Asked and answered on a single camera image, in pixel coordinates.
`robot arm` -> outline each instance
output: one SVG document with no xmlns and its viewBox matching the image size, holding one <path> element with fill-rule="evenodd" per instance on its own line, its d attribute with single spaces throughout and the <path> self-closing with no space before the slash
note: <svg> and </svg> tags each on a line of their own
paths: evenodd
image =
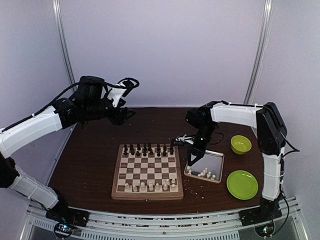
<svg viewBox="0 0 320 240">
<path fill-rule="evenodd" d="M 261 207 L 255 213 L 256 216 L 252 218 L 244 216 L 244 219 L 250 219 L 245 225 L 269 220 L 272 216 L 276 216 L 280 184 L 284 175 L 283 156 L 287 135 L 287 128 L 277 106 L 273 102 L 265 105 L 240 105 L 225 101 L 211 101 L 199 108 L 189 110 L 185 120 L 198 131 L 192 137 L 178 137 L 173 144 L 190 144 L 189 166 L 204 156 L 218 123 L 245 125 L 257 130 L 258 147 L 264 161 L 264 185 Z"/>
<path fill-rule="evenodd" d="M 44 135 L 76 123 L 85 125 L 90 120 L 108 118 L 113 125 L 124 124 L 135 112 L 122 107 L 126 103 L 122 97 L 138 87 L 139 82 L 133 78 L 125 78 L 112 85 L 99 77 L 83 76 L 75 85 L 78 85 L 78 88 L 71 97 L 58 99 L 65 90 L 36 114 L 0 130 L 0 188 L 13 189 L 39 202 L 43 208 L 49 210 L 51 217 L 66 223 L 71 216 L 70 208 L 59 191 L 26 174 L 15 164 L 11 155 Z M 101 98 L 103 88 L 106 94 Z"/>
</svg>

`cable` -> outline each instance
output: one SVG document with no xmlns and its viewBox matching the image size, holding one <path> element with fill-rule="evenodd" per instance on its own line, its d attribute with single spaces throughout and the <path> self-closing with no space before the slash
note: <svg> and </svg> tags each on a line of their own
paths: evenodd
<svg viewBox="0 0 320 240">
<path fill-rule="evenodd" d="M 6 128 L 4 128 L 1 132 L 4 132 L 4 131 L 7 131 L 21 123 L 23 123 L 24 121 L 27 121 L 31 118 L 33 118 L 34 116 L 36 115 L 39 115 L 40 113 L 42 113 L 44 110 L 46 110 L 49 106 L 51 106 L 56 100 L 58 100 L 63 94 L 65 94 L 68 90 L 72 89 L 73 87 L 75 86 L 78 86 L 78 85 L 84 85 L 84 84 L 92 84 L 92 83 L 98 83 L 98 84 L 101 84 L 102 86 L 106 87 L 106 86 L 109 86 L 111 88 L 115 88 L 115 89 L 135 89 L 137 87 L 139 87 L 140 83 L 138 80 L 134 79 L 134 78 L 131 78 L 131 77 L 125 77 L 123 79 L 121 79 L 119 81 L 122 82 L 122 81 L 125 81 L 125 80 L 130 80 L 130 81 L 133 81 L 135 82 L 135 85 L 133 87 L 127 87 L 127 86 L 119 86 L 119 85 L 113 85 L 111 83 L 108 83 L 108 82 L 101 82 L 101 81 L 95 81 L 95 80 L 90 80 L 90 81 L 86 81 L 86 82 L 76 82 L 76 83 L 73 83 L 71 84 L 70 86 L 66 87 L 62 92 L 59 93 L 59 95 L 57 95 L 52 101 L 50 101 L 47 105 L 45 105 L 44 107 L 42 107 L 39 111 L 37 111 L 35 114 L 32 114 L 30 116 L 27 116 L 9 126 L 7 126 Z"/>
<path fill-rule="evenodd" d="M 280 192 L 281 192 L 281 195 L 282 195 L 282 197 L 283 197 L 283 200 L 285 201 L 286 207 L 288 208 L 288 212 L 287 212 L 287 214 L 286 214 L 286 218 L 285 218 L 284 222 L 282 223 L 281 227 L 279 227 L 279 229 L 272 234 L 272 237 L 273 237 L 274 235 L 276 235 L 276 234 L 284 227 L 284 225 L 286 224 L 286 222 L 287 222 L 287 220 L 288 220 L 288 218 L 289 218 L 289 214 L 290 214 L 289 203 L 288 203 L 287 197 L 286 197 L 286 195 L 285 195 L 285 193 L 284 193 L 284 191 L 283 191 L 283 189 L 282 189 L 282 186 L 281 186 L 281 188 L 280 188 Z"/>
<path fill-rule="evenodd" d="M 217 141 L 217 142 L 215 142 L 215 143 L 209 143 L 210 145 L 217 145 L 218 143 L 220 143 L 220 142 L 224 139 L 225 135 L 224 135 L 222 132 L 218 132 L 218 131 L 213 131 L 213 132 L 214 132 L 215 134 L 220 134 L 220 135 L 222 136 L 219 141 Z"/>
</svg>

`chess piece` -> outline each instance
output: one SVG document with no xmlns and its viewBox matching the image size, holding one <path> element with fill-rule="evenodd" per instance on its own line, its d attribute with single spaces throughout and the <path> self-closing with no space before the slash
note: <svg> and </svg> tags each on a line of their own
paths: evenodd
<svg viewBox="0 0 320 240">
<path fill-rule="evenodd" d="M 140 189 L 141 189 L 142 191 L 146 190 L 146 185 L 145 185 L 144 182 L 141 182 L 141 183 L 140 183 Z"/>
<path fill-rule="evenodd" d="M 170 155 L 174 154 L 174 146 L 172 146 L 172 144 L 170 145 Z"/>
<path fill-rule="evenodd" d="M 148 185 L 149 185 L 149 190 L 153 191 L 154 190 L 154 184 L 150 181 Z"/>
<path fill-rule="evenodd" d="M 143 156 L 144 157 L 147 156 L 147 148 L 146 147 L 143 148 Z"/>
</svg>

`wooden table surface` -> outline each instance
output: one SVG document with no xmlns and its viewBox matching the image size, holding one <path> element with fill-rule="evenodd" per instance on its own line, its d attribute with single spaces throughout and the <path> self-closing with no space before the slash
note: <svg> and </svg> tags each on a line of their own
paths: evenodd
<svg viewBox="0 0 320 240">
<path fill-rule="evenodd" d="M 113 200 L 112 184 L 119 145 L 170 143 L 172 138 L 194 134 L 196 129 L 185 122 L 188 108 L 136 108 L 136 115 L 123 126 L 113 126 L 107 119 L 91 121 L 73 131 L 49 186 L 58 189 L 71 207 L 126 214 L 187 214 L 230 210 L 259 205 L 263 189 L 263 158 L 251 128 L 220 123 L 224 139 L 209 150 L 224 153 L 222 181 L 219 184 L 182 176 L 184 197 L 169 201 Z M 230 140 L 244 135 L 252 142 L 245 155 L 232 152 Z M 221 136 L 213 134 L 212 142 Z M 187 163 L 187 146 L 179 147 L 181 172 Z M 227 189 L 227 177 L 245 170 L 258 181 L 259 191 L 251 200 L 238 200 Z"/>
</svg>

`white cable tie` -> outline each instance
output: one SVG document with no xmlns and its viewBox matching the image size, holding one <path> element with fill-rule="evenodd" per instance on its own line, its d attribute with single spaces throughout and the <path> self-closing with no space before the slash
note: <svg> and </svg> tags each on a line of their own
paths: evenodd
<svg viewBox="0 0 320 240">
<path fill-rule="evenodd" d="M 28 199 L 30 199 L 33 194 L 35 194 L 35 192 L 38 190 L 38 183 L 37 183 L 37 180 L 35 178 L 33 178 L 34 182 L 35 182 L 35 189 L 34 191 L 28 196 Z"/>
<path fill-rule="evenodd" d="M 270 174 L 267 174 L 267 173 L 263 173 L 265 176 L 268 176 L 268 177 L 272 177 L 272 178 L 281 178 L 283 177 L 285 174 L 282 174 L 282 175 L 279 175 L 279 176 L 274 176 L 274 175 L 270 175 Z"/>
</svg>

